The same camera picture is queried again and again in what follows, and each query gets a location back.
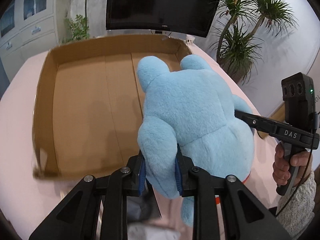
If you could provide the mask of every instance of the knit sweater sleeve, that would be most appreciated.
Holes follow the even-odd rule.
[[[277,213],[288,201],[294,190],[295,188],[292,188],[290,194],[280,198]],[[315,195],[315,175],[311,171],[309,178],[301,184],[287,207],[277,217],[280,224],[288,231],[293,240],[298,239],[314,217],[312,210],[315,206]]]

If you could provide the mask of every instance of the light blue fur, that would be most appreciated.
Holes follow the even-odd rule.
[[[147,179],[170,199],[179,196],[177,143],[183,155],[211,175],[234,174],[240,180],[249,175],[254,152],[252,131],[234,116],[235,109],[252,113],[247,103],[201,57],[186,56],[181,68],[171,73],[162,60],[150,56],[140,60],[137,72],[146,93],[138,144]],[[183,200],[181,218],[192,225],[192,197]]]

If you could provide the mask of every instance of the screw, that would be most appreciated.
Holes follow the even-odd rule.
[[[122,167],[120,171],[122,173],[128,173],[128,172],[130,172],[130,168],[129,167]]]
[[[233,175],[229,175],[229,176],[227,177],[227,180],[228,180],[229,182],[235,182],[235,181],[237,180],[237,178],[236,178],[235,176],[233,176]]]
[[[83,180],[84,180],[85,182],[91,182],[91,181],[93,181],[93,176],[92,176],[92,175],[87,175],[87,176],[85,176],[85,177],[83,178]]]
[[[193,172],[199,172],[200,168],[197,167],[197,166],[194,166],[194,167],[191,168],[191,170],[192,170]]]

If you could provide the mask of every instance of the plush toy head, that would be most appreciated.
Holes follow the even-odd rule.
[[[244,100],[199,56],[181,61],[181,71],[170,72],[157,57],[138,64],[144,118],[138,144],[146,160],[147,179],[167,198],[179,196],[175,181],[177,143],[183,155],[211,175],[233,174],[243,181],[253,160],[253,135],[235,118],[235,109],[251,113]],[[182,220],[193,223],[193,198],[184,198]]]

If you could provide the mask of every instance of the black television screen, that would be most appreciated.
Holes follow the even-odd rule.
[[[206,37],[219,0],[107,0],[106,29],[150,29]]]

